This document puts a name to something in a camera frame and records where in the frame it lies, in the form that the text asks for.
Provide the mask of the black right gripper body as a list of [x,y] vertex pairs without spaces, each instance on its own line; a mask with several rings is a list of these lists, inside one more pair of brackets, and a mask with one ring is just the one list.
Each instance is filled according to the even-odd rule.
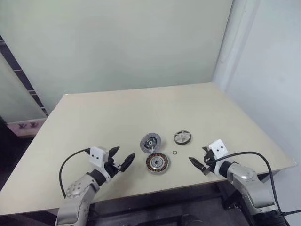
[[212,150],[206,151],[206,155],[204,156],[204,163],[205,165],[207,165],[207,168],[203,171],[203,174],[206,176],[210,172],[214,173],[216,163]]

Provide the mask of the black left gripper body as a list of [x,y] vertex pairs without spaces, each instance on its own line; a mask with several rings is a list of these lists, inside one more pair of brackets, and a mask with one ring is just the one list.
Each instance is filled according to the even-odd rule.
[[124,172],[121,165],[115,165],[114,159],[111,154],[108,156],[107,162],[104,164],[105,171],[109,174],[110,178],[113,178],[118,172]]

